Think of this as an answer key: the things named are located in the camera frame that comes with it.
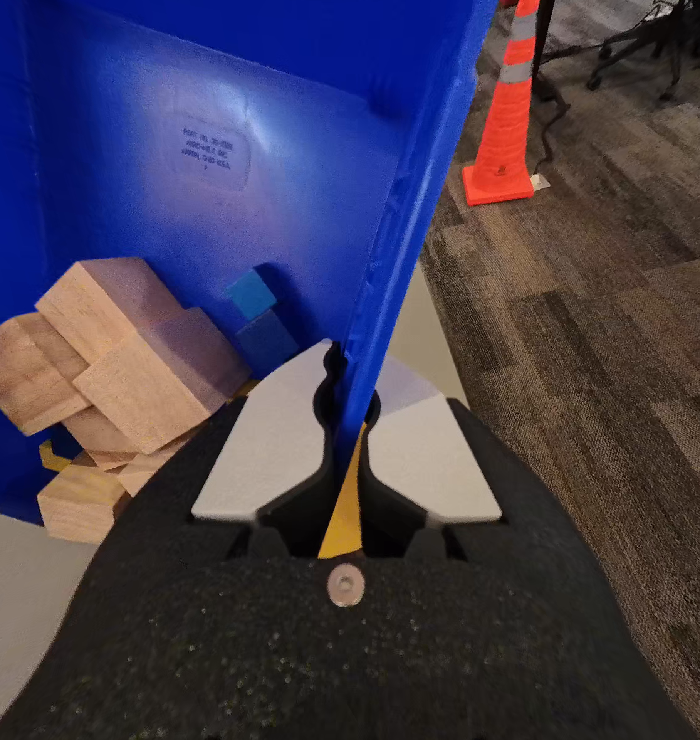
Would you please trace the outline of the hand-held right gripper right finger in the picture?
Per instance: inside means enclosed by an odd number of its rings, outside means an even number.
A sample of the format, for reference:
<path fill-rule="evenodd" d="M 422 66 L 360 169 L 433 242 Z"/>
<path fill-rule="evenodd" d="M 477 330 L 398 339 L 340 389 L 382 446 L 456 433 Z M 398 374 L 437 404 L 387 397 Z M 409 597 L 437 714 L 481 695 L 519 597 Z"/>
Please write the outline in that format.
<path fill-rule="evenodd" d="M 366 415 L 358 496 L 372 557 L 403 555 L 425 528 L 503 516 L 449 399 L 395 357 L 385 359 Z"/>

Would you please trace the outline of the blue plastic bin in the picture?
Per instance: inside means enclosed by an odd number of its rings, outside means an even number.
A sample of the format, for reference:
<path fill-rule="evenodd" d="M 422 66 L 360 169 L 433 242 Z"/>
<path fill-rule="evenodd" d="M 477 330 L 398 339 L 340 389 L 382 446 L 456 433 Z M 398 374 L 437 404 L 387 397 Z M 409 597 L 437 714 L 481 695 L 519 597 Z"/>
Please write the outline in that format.
<path fill-rule="evenodd" d="M 269 269 L 330 338 L 336 449 L 371 400 L 495 2 L 0 2 L 0 324 L 77 261 L 141 257 L 236 328 Z"/>

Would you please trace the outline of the small yellow cube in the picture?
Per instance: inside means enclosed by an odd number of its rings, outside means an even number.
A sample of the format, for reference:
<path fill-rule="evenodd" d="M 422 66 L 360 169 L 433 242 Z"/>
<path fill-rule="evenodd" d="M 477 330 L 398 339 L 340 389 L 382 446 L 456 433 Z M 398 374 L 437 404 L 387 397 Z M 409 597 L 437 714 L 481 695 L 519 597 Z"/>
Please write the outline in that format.
<path fill-rule="evenodd" d="M 39 455 L 42 467 L 55 473 L 62 472 L 72 462 L 70 458 L 60 456 L 54 452 L 51 439 L 47 439 L 39 445 Z"/>

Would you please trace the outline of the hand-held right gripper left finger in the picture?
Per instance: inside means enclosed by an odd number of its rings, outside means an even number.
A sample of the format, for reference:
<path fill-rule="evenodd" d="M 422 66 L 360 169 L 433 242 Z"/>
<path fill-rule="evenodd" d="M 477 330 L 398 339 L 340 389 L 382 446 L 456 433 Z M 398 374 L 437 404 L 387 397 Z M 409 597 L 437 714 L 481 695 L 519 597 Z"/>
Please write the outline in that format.
<path fill-rule="evenodd" d="M 294 556 L 316 556 L 336 503 L 335 383 L 331 340 L 262 380 L 237 415 L 192 516 L 274 528 Z"/>

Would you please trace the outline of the orange traffic cone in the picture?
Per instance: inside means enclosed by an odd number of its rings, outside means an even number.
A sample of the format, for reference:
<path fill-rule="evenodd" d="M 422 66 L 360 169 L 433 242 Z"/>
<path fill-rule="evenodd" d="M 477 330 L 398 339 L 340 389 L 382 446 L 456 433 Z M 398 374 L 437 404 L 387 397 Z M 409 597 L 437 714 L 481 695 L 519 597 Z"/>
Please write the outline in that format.
<path fill-rule="evenodd" d="M 538 1 L 516 6 L 481 144 L 462 171 L 469 207 L 534 195 L 526 152 L 538 10 Z"/>

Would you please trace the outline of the black office chair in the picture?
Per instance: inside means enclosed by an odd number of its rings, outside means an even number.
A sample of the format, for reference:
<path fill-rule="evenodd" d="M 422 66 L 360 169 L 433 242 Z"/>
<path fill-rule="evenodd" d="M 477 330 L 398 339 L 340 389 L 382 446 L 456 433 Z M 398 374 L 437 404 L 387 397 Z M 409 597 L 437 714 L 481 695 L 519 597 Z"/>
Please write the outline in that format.
<path fill-rule="evenodd" d="M 586 81 L 585 87 L 595 91 L 601 86 L 604 72 L 646 47 L 652 47 L 651 57 L 659 59 L 667 51 L 670 66 L 670 83 L 659 100 L 671 101 L 681 79 L 682 59 L 685 50 L 693 59 L 700 59 L 700 1 L 669 2 L 668 14 L 646 18 L 630 30 L 604 40 L 598 63 Z"/>

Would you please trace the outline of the pile of plain wooden cubes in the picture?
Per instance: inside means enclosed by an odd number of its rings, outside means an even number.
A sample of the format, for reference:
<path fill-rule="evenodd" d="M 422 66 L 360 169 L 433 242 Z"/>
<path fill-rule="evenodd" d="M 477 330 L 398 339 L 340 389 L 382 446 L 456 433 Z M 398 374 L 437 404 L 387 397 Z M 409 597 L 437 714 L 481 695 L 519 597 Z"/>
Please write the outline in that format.
<path fill-rule="evenodd" d="M 73 264 L 35 311 L 0 325 L 0 411 L 26 437 L 61 424 L 83 449 L 37 495 L 49 535 L 101 543 L 250 376 L 143 259 Z"/>

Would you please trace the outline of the small light blue cube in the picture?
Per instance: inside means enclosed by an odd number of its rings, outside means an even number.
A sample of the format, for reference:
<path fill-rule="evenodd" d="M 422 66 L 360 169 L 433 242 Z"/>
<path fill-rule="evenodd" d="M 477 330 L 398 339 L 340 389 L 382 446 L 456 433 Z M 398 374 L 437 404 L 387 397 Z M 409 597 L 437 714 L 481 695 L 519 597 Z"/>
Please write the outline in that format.
<path fill-rule="evenodd" d="M 278 303 L 276 295 L 255 268 L 230 283 L 225 295 L 246 322 L 259 318 Z"/>

